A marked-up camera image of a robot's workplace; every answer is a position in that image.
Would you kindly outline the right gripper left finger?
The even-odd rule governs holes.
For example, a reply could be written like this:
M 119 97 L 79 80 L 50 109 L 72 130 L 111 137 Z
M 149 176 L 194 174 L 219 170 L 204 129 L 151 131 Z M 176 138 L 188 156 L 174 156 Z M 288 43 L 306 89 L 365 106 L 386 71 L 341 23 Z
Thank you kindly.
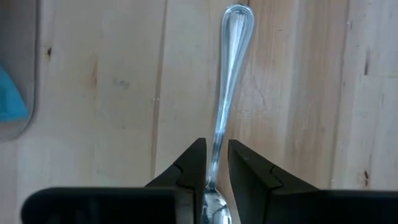
M 162 224 L 200 224 L 206 174 L 206 139 L 198 138 L 146 188 L 169 189 L 172 205 L 161 205 Z

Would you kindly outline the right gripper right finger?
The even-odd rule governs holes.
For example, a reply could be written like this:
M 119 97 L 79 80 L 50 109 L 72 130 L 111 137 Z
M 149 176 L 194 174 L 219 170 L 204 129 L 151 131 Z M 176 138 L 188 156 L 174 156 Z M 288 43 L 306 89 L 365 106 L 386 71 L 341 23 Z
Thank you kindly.
M 318 189 L 238 140 L 228 143 L 229 178 L 241 224 L 314 224 L 307 193 Z

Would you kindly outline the silver metal utensil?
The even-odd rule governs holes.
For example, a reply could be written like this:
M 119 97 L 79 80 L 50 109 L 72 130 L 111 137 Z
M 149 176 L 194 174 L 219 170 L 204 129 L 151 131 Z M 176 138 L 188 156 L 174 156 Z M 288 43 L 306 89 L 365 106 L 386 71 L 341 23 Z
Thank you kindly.
M 233 4 L 225 10 L 220 26 L 220 85 L 213 147 L 203 193 L 201 224 L 231 224 L 231 213 L 226 199 L 216 188 L 223 138 L 229 111 L 248 52 L 255 18 L 245 4 Z

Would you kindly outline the blue beef ramen packet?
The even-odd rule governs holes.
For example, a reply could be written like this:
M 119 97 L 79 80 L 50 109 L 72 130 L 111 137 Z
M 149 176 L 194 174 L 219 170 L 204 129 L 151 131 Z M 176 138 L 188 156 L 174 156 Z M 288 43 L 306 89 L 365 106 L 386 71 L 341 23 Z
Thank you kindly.
M 0 122 L 25 119 L 29 111 L 8 73 L 0 66 Z

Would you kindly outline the clear plastic bin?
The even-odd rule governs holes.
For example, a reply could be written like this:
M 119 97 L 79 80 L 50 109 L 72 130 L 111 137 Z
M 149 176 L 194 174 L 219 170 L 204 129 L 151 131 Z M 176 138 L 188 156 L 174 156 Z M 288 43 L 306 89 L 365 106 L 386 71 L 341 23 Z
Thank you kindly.
M 39 0 L 0 0 L 0 66 L 19 90 L 29 116 L 0 122 L 0 141 L 15 139 L 35 108 Z

